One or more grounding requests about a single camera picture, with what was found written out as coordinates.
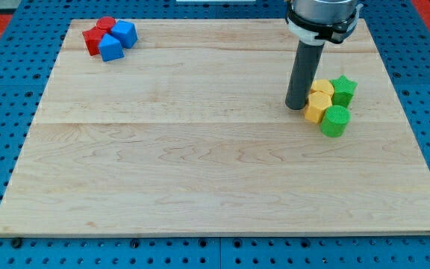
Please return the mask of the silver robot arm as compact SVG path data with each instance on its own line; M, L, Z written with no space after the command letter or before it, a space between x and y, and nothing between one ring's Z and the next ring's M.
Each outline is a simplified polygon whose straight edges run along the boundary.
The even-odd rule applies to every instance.
M285 20L306 45L341 44L355 30L362 7L358 0L292 0Z

